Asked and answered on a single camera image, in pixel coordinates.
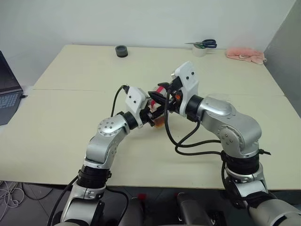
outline pink towel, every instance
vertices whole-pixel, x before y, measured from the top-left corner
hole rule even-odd
[[[254,62],[259,65],[267,61],[264,53],[252,48],[229,48],[226,50],[226,56],[231,59]]]

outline gray floor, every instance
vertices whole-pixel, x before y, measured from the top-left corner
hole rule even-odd
[[[24,185],[26,193],[32,197],[42,197],[49,188],[35,185]],[[249,218],[245,210],[237,210],[223,198],[222,192],[219,190],[204,189],[180,189],[180,188],[143,188],[143,187],[117,187],[115,189],[122,190],[129,197],[137,197],[138,194],[146,194],[146,213],[145,224],[164,225],[179,224],[176,214],[175,195],[179,192],[187,192],[193,195],[206,210],[222,210],[226,216],[229,226],[254,226],[255,224]],[[44,226],[47,224],[48,216],[56,202],[61,190],[54,189],[46,198],[40,201],[34,201],[25,197],[22,204],[14,209],[8,209],[0,226]],[[292,204],[301,204],[301,191],[281,191],[275,192],[280,198]],[[62,210],[64,203],[68,198],[67,193],[58,207],[58,211]],[[118,218],[123,210],[125,201],[119,194],[106,192],[103,201],[105,202],[104,216],[106,219]],[[5,203],[0,202],[0,216],[4,211]]]

